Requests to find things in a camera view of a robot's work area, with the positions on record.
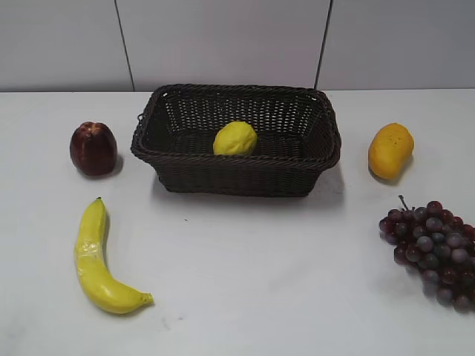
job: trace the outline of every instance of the yellow banana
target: yellow banana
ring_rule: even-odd
[[[152,304],[154,298],[115,280],[107,270],[102,256],[106,220],[104,203],[97,198],[82,215],[74,249],[77,274],[94,304],[110,313],[125,314]]]

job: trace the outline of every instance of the purple grape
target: purple grape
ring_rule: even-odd
[[[457,279],[457,272],[453,268],[445,268],[440,275],[440,279],[445,284],[454,284]]]
[[[399,237],[404,237],[409,232],[409,225],[405,222],[398,222],[394,228],[394,232],[396,232],[396,235]]]
[[[464,224],[462,227],[463,234],[471,240],[475,237],[475,228],[472,225]]]
[[[441,216],[444,224],[450,224],[453,222],[453,214],[449,210],[442,210]]]
[[[413,236],[416,238],[416,239],[419,239],[421,236],[424,236],[426,234],[426,230],[425,230],[425,227],[424,226],[416,226],[414,229],[413,229]]]
[[[442,204],[437,201],[432,201],[427,204],[427,213],[432,216],[439,216],[442,214]]]
[[[440,288],[437,291],[437,301],[443,306],[449,306],[452,304],[453,293],[450,289]]]
[[[439,283],[439,274],[436,271],[432,270],[432,269],[428,269],[427,271],[424,271],[424,273],[422,274],[422,279],[426,283],[438,284]]]
[[[419,239],[417,239],[417,247],[419,247],[422,252],[429,252],[432,250],[433,241],[428,236],[421,236]]]
[[[468,254],[471,255],[472,257],[475,257],[475,243],[470,242],[470,244],[465,247],[465,250],[467,250]]]
[[[441,232],[442,232],[445,236],[447,236],[447,235],[449,235],[449,233],[453,232],[453,229],[452,229],[449,225],[444,225],[444,226],[442,226]]]
[[[453,227],[457,230],[462,230],[463,219],[461,217],[453,217]]]
[[[462,247],[468,248],[472,242],[468,239],[468,237],[462,237]]]
[[[460,280],[465,288],[471,287],[475,283],[475,274],[470,271],[464,271],[460,275]]]
[[[455,263],[464,263],[468,259],[468,252],[463,248],[456,248],[452,251],[452,261]]]
[[[439,267],[439,259],[435,254],[425,254],[422,261],[424,261],[427,269],[436,269]]]
[[[440,259],[446,260],[452,255],[452,250],[447,245],[438,245],[433,248],[433,253]]]
[[[413,221],[414,219],[414,215],[413,215],[413,212],[411,210],[404,210],[402,212],[402,219],[406,222],[406,223],[410,223]]]
[[[471,307],[470,299],[466,295],[459,295],[453,302],[453,307],[458,312],[466,312]]]
[[[406,249],[398,246],[394,249],[394,262],[398,265],[407,265],[409,262],[406,258]]]
[[[459,248],[462,245],[462,235],[458,232],[451,232],[447,237],[447,245],[451,248]]]
[[[436,217],[430,217],[425,222],[425,226],[430,232],[438,232],[442,230],[442,221],[437,219]]]
[[[390,234],[394,231],[394,222],[389,220],[389,218],[385,217],[383,220],[379,222],[379,229],[383,231],[385,234]]]
[[[411,262],[419,262],[421,260],[421,251],[417,248],[416,245],[411,244],[407,247],[406,258]]]
[[[395,234],[385,234],[384,236],[386,238],[387,243],[390,245],[397,245],[398,244],[398,237]]]
[[[422,223],[428,217],[428,210],[427,208],[421,206],[414,211],[414,220],[418,223]]]
[[[427,263],[424,261],[424,259],[420,260],[417,265],[419,266],[420,269],[426,270],[429,269]]]
[[[402,221],[402,212],[399,209],[392,209],[387,213],[387,217],[394,223],[399,223]]]
[[[432,234],[432,241],[435,243],[443,243],[445,241],[445,235],[440,232],[434,232]]]

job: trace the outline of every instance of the apple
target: apple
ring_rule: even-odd
[[[117,161],[117,143],[101,122],[84,122],[73,133],[69,152],[73,164],[88,176],[111,173]]]

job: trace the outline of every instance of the yellow mango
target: yellow mango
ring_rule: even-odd
[[[378,131],[368,150],[368,163],[378,177],[392,180],[401,173],[407,159],[413,153],[414,138],[397,123],[384,126]]]

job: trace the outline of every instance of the dark brown wicker basket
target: dark brown wicker basket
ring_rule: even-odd
[[[256,85],[167,85],[141,115],[132,153],[167,190],[304,197],[340,159],[335,112],[324,93]],[[258,133],[251,156],[216,156],[216,133],[231,121]]]

